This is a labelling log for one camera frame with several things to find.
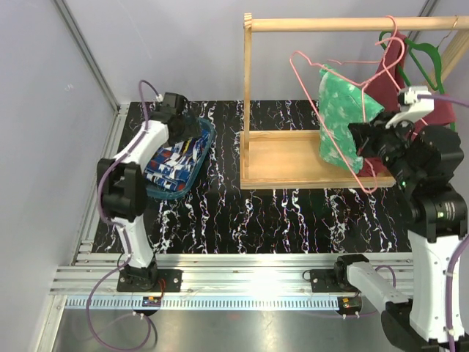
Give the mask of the blue patterned trousers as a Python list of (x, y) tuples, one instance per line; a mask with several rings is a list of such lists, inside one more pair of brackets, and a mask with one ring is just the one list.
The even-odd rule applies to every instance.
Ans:
[(181, 191), (202, 159), (207, 140), (202, 136), (173, 147), (160, 147), (145, 167), (146, 179), (168, 191)]

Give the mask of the green white trousers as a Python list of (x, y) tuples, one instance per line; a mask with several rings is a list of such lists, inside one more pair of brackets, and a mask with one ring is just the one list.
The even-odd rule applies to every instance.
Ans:
[(356, 154), (356, 146), (348, 124), (369, 122), (385, 108), (362, 94), (361, 89), (339, 78), (327, 66), (320, 70), (319, 118), (320, 157), (347, 171), (359, 173), (363, 168), (363, 158)]

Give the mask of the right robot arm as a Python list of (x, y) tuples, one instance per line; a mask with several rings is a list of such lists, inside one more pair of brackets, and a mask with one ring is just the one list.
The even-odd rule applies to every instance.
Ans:
[(468, 207), (452, 187), (464, 158), (458, 134), (441, 125), (416, 130), (381, 113), (349, 124), (359, 155), (379, 158), (399, 189), (413, 256), (413, 295), (388, 284), (362, 254), (339, 257), (333, 283), (364, 294), (388, 341), (403, 351), (466, 351), (459, 314), (459, 259), (468, 244)]

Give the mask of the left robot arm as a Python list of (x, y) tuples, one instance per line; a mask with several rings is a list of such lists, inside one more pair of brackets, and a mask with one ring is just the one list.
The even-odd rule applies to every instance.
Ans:
[(159, 147), (201, 135), (199, 120), (186, 108), (159, 106), (147, 115), (138, 133), (113, 158), (97, 164), (97, 206), (102, 221), (119, 234), (124, 262), (119, 264), (119, 291), (151, 291), (160, 274), (144, 226), (147, 182), (144, 168)]

